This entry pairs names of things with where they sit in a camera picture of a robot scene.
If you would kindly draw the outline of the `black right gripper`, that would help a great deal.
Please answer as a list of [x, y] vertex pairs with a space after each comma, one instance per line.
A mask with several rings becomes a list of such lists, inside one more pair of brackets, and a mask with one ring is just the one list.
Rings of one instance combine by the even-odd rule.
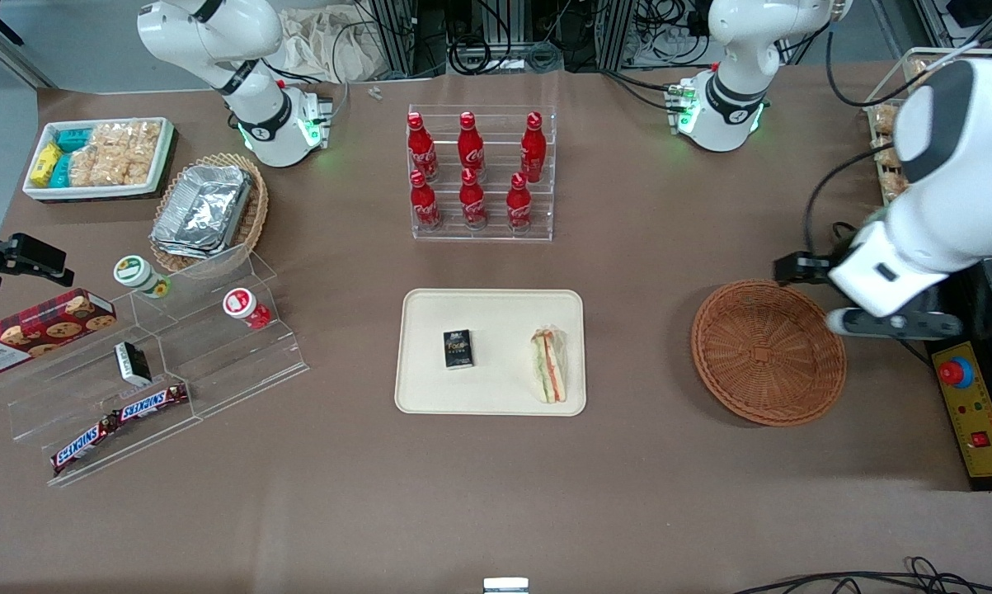
[[76, 274], [66, 267], [66, 253], [25, 233], [0, 240], [0, 289], [5, 276], [35, 276], [63, 287], [73, 286]]

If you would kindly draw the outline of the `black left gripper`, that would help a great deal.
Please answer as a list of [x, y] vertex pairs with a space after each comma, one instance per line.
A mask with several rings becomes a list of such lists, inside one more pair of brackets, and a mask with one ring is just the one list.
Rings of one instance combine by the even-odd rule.
[[772, 263], [772, 281], [782, 287], [828, 285], [829, 273], [835, 263], [831, 255], [817, 256], [812, 252], [791, 252]]

